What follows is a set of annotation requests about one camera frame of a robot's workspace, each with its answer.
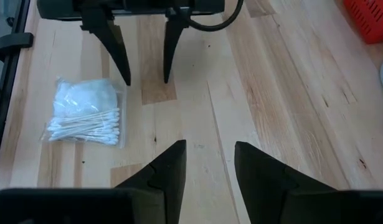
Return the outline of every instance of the wooden table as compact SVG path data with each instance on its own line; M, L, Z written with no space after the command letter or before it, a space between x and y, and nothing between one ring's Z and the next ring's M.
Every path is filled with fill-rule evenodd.
M224 15L196 18L205 24ZM248 223L234 171L247 141L337 189L383 189L383 44L362 43L340 1L247 0L227 30L184 31L170 82L164 17L119 17L132 71L127 145L40 141L57 77L125 84L79 22L40 19L31 2L0 152L0 189L112 187L187 139L181 223Z

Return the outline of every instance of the clear plastic bag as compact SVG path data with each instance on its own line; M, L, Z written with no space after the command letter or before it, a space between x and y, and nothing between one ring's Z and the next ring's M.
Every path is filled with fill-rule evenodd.
M114 88L109 79L70 83L59 78L53 109L44 141L125 146L126 91Z

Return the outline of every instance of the wood grain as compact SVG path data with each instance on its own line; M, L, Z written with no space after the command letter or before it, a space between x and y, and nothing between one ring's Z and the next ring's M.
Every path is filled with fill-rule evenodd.
M218 24L236 2L227 0L221 16L193 19ZM249 0L227 30L186 29L167 85L164 17L115 24L131 86L79 22L40 19L31 1L26 31L35 43L17 68L0 189L113 187L179 139L187 140L180 223L250 223L234 171L236 141L337 189L383 189L383 44L364 44L340 0ZM124 147L40 140L57 77L115 83L126 100Z

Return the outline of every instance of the red basket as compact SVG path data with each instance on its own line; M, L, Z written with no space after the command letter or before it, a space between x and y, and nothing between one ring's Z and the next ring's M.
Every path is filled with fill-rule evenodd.
M383 42L383 0L344 0L364 41Z

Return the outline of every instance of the wooden tabletop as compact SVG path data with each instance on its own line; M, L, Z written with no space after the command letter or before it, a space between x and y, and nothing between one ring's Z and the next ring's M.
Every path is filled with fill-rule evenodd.
M383 189L383 44L366 46L340 0L246 0L227 30L187 29L163 83L163 16L118 17L132 72L79 22L40 19L31 2L0 151L0 189L112 187L187 140L181 223L248 223L234 171L246 141L337 189ZM195 18L220 23L224 15ZM40 140L57 77L127 90L123 149Z

